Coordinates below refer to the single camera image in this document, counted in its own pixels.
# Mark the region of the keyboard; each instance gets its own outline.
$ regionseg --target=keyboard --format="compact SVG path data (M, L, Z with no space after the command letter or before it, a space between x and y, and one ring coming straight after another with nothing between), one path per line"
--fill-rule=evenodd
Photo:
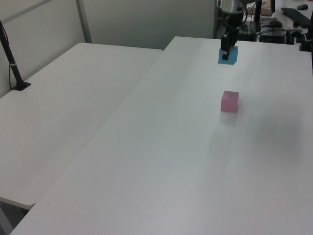
M304 16L303 14L301 14L300 12L298 12L296 9L282 7L282 11L284 12L284 14L286 16L288 16L293 21L298 21L299 25L302 28L308 28L309 27L310 19L308 17Z

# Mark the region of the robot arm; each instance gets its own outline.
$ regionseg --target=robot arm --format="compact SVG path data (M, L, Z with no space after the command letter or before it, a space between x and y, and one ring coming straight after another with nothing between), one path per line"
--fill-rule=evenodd
M217 6L224 12L223 25L226 28L222 36L221 50L223 51L223 60L228 60L229 49L234 46L238 39L239 27L243 24L246 5L256 0L218 0Z

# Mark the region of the white tabletop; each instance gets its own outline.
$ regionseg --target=white tabletop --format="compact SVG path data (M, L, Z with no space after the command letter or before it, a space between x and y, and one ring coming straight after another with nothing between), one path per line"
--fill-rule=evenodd
M0 99L0 201L29 209L161 50L78 44Z
M220 44L176 37L12 235L311 235L311 54Z

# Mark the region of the pink cube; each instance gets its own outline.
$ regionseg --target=pink cube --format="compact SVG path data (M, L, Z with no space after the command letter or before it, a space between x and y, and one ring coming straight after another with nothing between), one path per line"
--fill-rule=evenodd
M239 92L224 91L222 96L221 111L237 112Z

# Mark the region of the white wall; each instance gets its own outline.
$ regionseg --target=white wall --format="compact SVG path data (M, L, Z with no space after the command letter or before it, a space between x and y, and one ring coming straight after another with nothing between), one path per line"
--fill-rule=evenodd
M82 0L93 43L165 49L174 36L213 38L215 0Z
M12 15L18 14L39 4L40 2L45 2L45 0L0 0L0 19L3 21Z
M3 26L23 80L84 41L75 0L49 1ZM9 91L8 66L0 47L0 97Z

